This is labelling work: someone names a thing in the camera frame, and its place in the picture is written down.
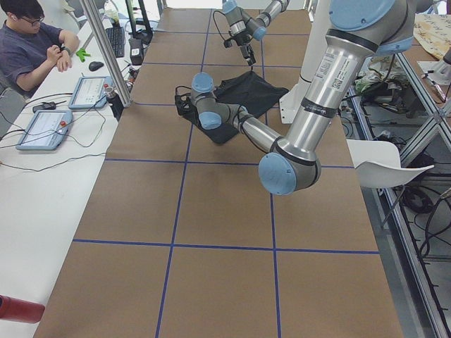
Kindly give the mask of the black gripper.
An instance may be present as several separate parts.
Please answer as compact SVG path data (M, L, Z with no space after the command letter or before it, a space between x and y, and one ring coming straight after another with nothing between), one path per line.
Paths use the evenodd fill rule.
M194 105L191 102L190 94L176 94L175 106L179 116L186 116L194 113Z
M254 50L249 42L243 42L240 45L242 57L247 62L247 65L254 65L256 63L254 57Z

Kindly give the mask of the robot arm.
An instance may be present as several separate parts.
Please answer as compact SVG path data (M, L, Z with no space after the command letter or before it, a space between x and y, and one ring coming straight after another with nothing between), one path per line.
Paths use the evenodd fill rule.
M407 50L413 39L417 1L320 1L314 27L326 43L306 94L286 135L255 118L244 106L223 104L214 81L197 73L190 91L175 97L178 113L203 130L232 125L263 151L259 178L267 191L287 195L320 177L320 142L366 58Z
M239 7L236 1L223 1L222 13L229 25L229 38L224 41L224 47L230 48L235 41L247 64L254 65L256 60L251 41L253 39L261 41L271 22L287 10L289 3L286 0L272 1L257 17L253 18Z

